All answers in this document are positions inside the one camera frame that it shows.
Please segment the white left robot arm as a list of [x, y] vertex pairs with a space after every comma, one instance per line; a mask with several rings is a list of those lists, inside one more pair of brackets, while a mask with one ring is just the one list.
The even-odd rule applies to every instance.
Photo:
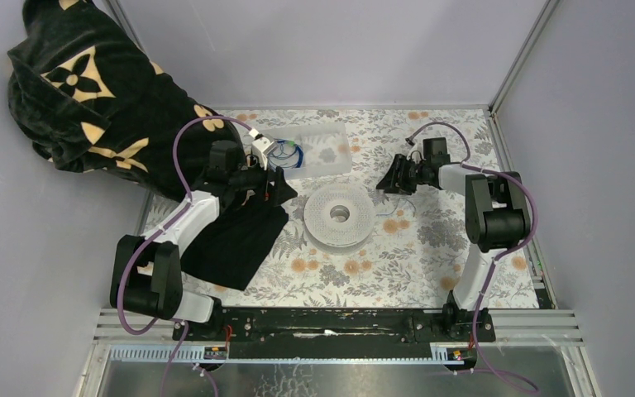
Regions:
[[137, 330], [126, 321], [127, 312], [177, 322], [192, 322], [192, 329], [205, 340], [218, 337], [222, 315], [214, 312], [215, 300], [184, 290], [181, 258], [192, 241], [249, 191], [272, 206], [296, 197], [284, 170], [271, 166], [270, 154], [277, 143], [268, 136], [251, 143], [252, 162], [234, 141], [216, 141], [208, 166], [193, 182], [182, 183], [186, 194], [177, 208], [156, 227], [141, 236], [125, 235], [117, 244], [111, 304], [131, 334]]

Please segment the white perforated spool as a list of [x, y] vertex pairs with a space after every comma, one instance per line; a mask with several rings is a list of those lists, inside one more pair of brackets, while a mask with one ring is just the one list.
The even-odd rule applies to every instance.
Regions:
[[325, 185], [312, 193], [303, 207], [308, 240], [333, 255], [362, 248], [374, 231], [375, 218], [367, 190], [355, 184]]

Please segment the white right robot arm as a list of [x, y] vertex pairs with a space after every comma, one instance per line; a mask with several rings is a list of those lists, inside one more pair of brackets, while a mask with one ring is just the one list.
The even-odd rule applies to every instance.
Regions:
[[419, 161], [396, 155], [376, 188], [387, 194], [410, 195], [418, 186], [427, 185], [464, 197], [470, 249], [441, 319], [444, 335], [460, 341], [474, 329], [469, 313], [480, 313], [487, 307], [487, 292], [498, 273], [498, 262], [531, 238], [532, 214], [518, 174], [455, 163], [443, 137], [424, 140], [422, 155]]

